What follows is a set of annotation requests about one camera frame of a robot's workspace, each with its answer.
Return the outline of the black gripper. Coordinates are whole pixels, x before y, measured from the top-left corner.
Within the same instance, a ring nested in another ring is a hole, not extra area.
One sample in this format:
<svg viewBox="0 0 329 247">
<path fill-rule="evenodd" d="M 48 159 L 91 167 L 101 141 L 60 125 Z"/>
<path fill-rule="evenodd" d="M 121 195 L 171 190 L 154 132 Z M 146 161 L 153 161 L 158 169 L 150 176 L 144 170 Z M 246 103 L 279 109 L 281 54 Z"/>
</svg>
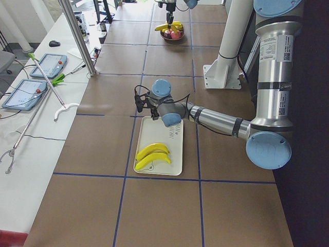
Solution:
<svg viewBox="0 0 329 247">
<path fill-rule="evenodd" d="M 166 11 L 168 13 L 166 16 L 167 28 L 170 29 L 174 20 L 173 12 L 175 11 L 175 3 L 166 3 Z"/>
<path fill-rule="evenodd" d="M 153 120 L 158 120 L 160 115 L 157 111 L 157 106 L 150 104 L 150 110 L 151 110 L 151 117 Z"/>
</svg>

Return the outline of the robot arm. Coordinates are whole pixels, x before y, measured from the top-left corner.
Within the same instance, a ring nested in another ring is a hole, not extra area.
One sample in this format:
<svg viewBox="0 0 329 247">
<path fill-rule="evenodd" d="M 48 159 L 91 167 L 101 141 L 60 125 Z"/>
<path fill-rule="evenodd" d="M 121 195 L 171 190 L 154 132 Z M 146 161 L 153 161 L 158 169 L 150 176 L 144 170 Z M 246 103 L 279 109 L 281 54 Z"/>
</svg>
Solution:
<svg viewBox="0 0 329 247">
<path fill-rule="evenodd" d="M 204 65 L 205 88 L 218 96 L 216 110 L 175 101 L 168 81 L 156 80 L 139 111 L 149 108 L 166 127 L 188 119 L 217 133 L 246 141 L 248 158 L 258 167 L 278 169 L 288 163 L 292 122 L 288 118 L 292 88 L 293 46 L 302 27 L 304 1 L 232 1 L 217 59 Z M 239 53 L 250 20 L 255 20 L 259 73 L 255 114 L 239 84 Z"/>
<path fill-rule="evenodd" d="M 197 0 L 184 0 L 185 4 L 189 9 L 193 9 L 197 5 Z M 166 4 L 166 20 L 168 23 L 168 28 L 171 28 L 171 25 L 173 24 L 174 16 L 173 12 L 176 10 L 176 0 L 172 1 L 164 1 Z"/>
</svg>

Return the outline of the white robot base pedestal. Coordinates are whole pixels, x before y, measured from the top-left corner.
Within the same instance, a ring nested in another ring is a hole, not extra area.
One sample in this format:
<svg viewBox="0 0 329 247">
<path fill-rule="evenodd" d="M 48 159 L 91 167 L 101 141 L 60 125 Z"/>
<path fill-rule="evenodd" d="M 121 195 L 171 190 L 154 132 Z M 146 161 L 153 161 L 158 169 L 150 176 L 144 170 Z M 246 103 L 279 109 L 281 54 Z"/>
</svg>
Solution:
<svg viewBox="0 0 329 247">
<path fill-rule="evenodd" d="M 241 89 L 236 60 L 252 11 L 252 0 L 231 2 L 218 57 L 203 66 L 206 89 Z"/>
</svg>

